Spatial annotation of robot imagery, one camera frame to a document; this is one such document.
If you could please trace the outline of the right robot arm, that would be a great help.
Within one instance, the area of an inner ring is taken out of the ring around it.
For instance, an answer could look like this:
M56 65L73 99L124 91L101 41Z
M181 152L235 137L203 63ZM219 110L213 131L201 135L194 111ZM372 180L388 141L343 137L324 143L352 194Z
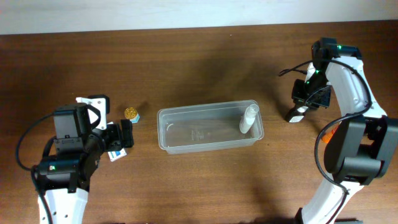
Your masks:
M286 121L298 123L309 110L329 107L332 93L341 117L315 140L315 163L323 180L294 222L336 223L349 199L387 172L397 148L397 120L377 103L357 47L322 37L312 45L312 59L305 64L306 77L294 83L295 106Z

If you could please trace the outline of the orange tube white cap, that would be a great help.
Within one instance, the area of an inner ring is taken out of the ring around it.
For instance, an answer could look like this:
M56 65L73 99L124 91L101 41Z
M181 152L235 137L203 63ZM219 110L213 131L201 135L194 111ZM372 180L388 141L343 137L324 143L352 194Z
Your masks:
M338 125L336 125L333 129L331 129L330 131L327 131L323 137L322 137L322 141L326 144L328 144L330 142L330 140L332 139L333 135L335 134L336 130L338 129Z

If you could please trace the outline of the white spray bottle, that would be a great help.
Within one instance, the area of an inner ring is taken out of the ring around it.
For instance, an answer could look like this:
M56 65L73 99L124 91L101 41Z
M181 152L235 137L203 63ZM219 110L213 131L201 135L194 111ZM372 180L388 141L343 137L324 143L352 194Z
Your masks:
M245 112L239 123L239 130L242 134L246 134L256 119L256 116L259 112L259 107L257 104L251 104L245 109Z

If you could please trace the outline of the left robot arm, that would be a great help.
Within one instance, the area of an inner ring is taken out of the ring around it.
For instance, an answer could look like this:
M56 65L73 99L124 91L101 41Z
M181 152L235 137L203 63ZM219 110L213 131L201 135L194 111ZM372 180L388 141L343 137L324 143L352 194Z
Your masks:
M134 145L128 119L100 128L100 120L90 121L90 111L100 114L99 109L86 103L61 106L53 113L56 135L30 172L39 194L41 223L81 223L90 178L102 154Z

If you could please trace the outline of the small jar gold lid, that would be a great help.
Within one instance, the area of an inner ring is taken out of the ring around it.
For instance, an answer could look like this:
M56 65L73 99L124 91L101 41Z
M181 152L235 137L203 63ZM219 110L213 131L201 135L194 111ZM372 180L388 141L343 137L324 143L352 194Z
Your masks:
M128 119L132 124L137 123L140 119L140 115L137 110L133 107L126 108L124 110L124 116Z

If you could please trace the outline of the dark bottle white cap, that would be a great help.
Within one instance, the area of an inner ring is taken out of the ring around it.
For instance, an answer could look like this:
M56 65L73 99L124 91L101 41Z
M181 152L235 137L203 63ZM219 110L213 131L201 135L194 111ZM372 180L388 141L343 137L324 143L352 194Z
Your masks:
M285 120L288 123L298 123L303 120L307 110L307 106L295 106L286 114Z

